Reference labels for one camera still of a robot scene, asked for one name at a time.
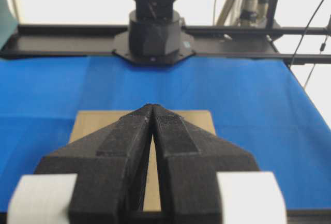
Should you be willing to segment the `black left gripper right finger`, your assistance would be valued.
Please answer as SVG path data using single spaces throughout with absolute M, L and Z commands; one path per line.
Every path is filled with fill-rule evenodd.
M 221 221 L 217 172 L 259 171 L 239 146 L 153 106 L 161 209 L 172 221 Z

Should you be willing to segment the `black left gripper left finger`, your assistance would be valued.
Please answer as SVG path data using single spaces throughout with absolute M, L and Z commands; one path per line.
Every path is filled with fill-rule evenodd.
M 119 223 L 143 209 L 153 106 L 61 147 L 40 160 L 35 174 L 76 174 L 70 223 Z

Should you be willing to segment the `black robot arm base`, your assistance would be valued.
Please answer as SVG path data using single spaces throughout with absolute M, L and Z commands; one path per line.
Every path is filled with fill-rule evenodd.
M 176 0 L 134 0 L 126 32 L 115 36 L 113 53 L 139 65 L 173 65 L 194 55 L 194 38 L 182 30 Z

